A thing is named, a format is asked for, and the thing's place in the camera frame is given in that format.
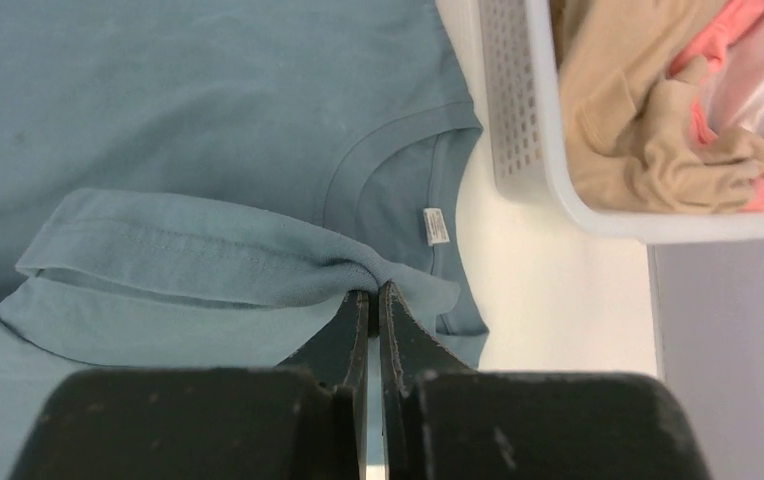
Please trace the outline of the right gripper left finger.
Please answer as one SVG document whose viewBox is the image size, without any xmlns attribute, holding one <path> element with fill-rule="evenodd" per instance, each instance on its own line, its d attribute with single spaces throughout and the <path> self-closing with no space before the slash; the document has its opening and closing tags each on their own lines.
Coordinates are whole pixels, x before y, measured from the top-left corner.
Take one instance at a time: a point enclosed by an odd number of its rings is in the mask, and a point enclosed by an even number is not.
<svg viewBox="0 0 764 480">
<path fill-rule="evenodd" d="M 332 319 L 279 368 L 305 382 L 292 479 L 366 477 L 369 297 L 346 294 Z"/>
</svg>

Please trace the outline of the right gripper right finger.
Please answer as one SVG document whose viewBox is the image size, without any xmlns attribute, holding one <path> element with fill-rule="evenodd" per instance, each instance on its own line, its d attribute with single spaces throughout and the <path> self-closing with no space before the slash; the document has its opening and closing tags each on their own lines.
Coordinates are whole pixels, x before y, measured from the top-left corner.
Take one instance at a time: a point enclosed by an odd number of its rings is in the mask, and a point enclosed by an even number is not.
<svg viewBox="0 0 764 480">
<path fill-rule="evenodd" d="M 471 368 L 412 316 L 396 284 L 381 287 L 378 303 L 387 477 L 430 479 L 432 449 L 424 440 L 419 383 L 426 375 Z"/>
</svg>

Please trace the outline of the grey-blue t shirt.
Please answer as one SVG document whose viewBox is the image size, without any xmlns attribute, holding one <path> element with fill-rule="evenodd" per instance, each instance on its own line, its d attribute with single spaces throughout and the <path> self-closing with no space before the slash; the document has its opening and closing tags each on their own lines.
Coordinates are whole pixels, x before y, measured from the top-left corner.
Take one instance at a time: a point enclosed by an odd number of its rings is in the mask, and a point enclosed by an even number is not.
<svg viewBox="0 0 764 480">
<path fill-rule="evenodd" d="M 432 1 L 0 1 L 0 479 L 67 376 L 270 367 L 351 290 L 476 366 L 481 132 Z"/>
</svg>

